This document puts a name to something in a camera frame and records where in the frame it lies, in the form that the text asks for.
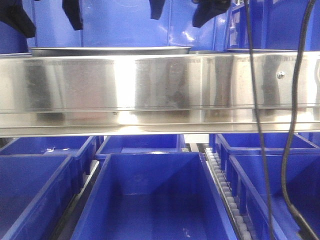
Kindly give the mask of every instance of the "black cable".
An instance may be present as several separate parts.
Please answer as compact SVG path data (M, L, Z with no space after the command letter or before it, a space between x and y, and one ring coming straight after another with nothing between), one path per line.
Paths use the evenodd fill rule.
M291 203L288 191L287 191L287 165L288 165L288 156L290 152L290 146L293 140L296 123L297 123L297 114L298 114L298 78L301 68L301 63L303 59L303 54L305 50L305 44L306 44L306 37L307 37L307 30L308 30L308 23L310 19L310 15L312 12L312 9L315 5L316 0L309 0L307 7L304 12L302 25L301 25L301 31L300 31L300 37L299 37L299 46L298 46L298 52L296 56L296 62L294 66L294 72L293 72L293 78L292 78L292 92L291 92L291 98L292 98L292 107L291 107L291 123L290 128L288 132L288 138L285 145L285 149L282 156L282 164L281 164L281 187L282 187L282 194L283 198L285 200L285 203L292 214L292 217L296 221L296 223L300 227L300 236L305 240L319 240L315 232L312 230L312 228L309 226L307 221L304 219L304 217L301 215L301 213L296 209L296 207Z
M274 240L274 228L273 228L273 214L272 214L272 205L271 205L271 191L270 191L270 181L269 181L269 169L268 161L266 156L266 145L265 137L262 132L261 120L260 120L260 110L258 106L258 94L257 94L257 83L255 76L255 64L254 64L254 44L252 38L252 27L251 27L251 16L249 10L248 0L244 0L245 5L245 14L246 14L246 26L247 26L247 36L249 42L249 53L250 53L250 70L251 70L251 80L252 80L252 90L253 90L253 99L254 99L254 114L256 118L260 145L261 145L261 155L263 160L263 173L267 197L267 208L268 208L268 225L269 225L269 236L271 240Z

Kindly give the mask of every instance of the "blue plastic bin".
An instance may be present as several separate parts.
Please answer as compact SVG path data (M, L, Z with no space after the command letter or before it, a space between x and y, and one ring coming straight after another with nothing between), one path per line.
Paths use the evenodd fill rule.
M264 133L265 152L268 155L282 155L287 142L287 133ZM221 159L221 169L226 171L230 181L229 155L261 155L257 133L225 133L216 135L216 151ZM294 134L290 154L320 153L320 147L298 134Z
M236 240L199 153L110 154L72 240Z
M232 195L240 198L240 213L248 215L257 239L269 239L268 208L264 167L261 156L230 156ZM267 156L274 234L277 240L300 240L299 227L291 217L282 195L282 156ZM287 189L292 203L320 236L320 155L290 155L287 167Z
M103 164L107 155L112 153L177 153L185 147L182 134L114 135L104 140L95 158Z
M297 50L307 0L251 0L253 46L256 49ZM306 51L319 51L320 3L315 4L309 21ZM225 18L229 24L228 48L248 48L244 3L233 5Z
M61 1L23 1L36 25L36 36L27 40L28 47L191 46L194 50L212 50L225 42L218 37L214 41L214 35L225 37L227 25L212 19L201 28L193 27L197 6L191 0L167 0L161 17L155 20L150 18L149 1L80 1L83 30L75 31Z
M1 155L67 155L75 160L78 181L75 191L84 185L83 173L90 174L90 164L97 150L96 136L20 137L0 149Z
M73 197L67 155L0 156L0 239L49 239Z

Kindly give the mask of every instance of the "stainless steel rail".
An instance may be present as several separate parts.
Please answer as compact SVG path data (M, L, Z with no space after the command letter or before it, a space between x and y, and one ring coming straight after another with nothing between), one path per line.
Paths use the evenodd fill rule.
M289 128L296 52L256 53L263 130ZM256 132L247 53L0 57L0 137ZM306 52L298 131L320 130L320 52Z

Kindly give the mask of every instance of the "metal guide rail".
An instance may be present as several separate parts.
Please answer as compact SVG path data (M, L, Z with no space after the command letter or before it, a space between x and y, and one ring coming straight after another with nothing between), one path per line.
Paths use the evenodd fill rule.
M296 52L255 54L262 128L291 119ZM247 53L0 57L0 137L256 132ZM320 52L304 54L297 131L320 130Z

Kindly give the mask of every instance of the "screw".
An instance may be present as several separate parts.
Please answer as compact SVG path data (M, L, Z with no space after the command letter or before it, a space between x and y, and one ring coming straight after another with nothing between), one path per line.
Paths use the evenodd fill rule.
M283 79L285 77L286 73L284 71L279 71L276 73L277 79Z

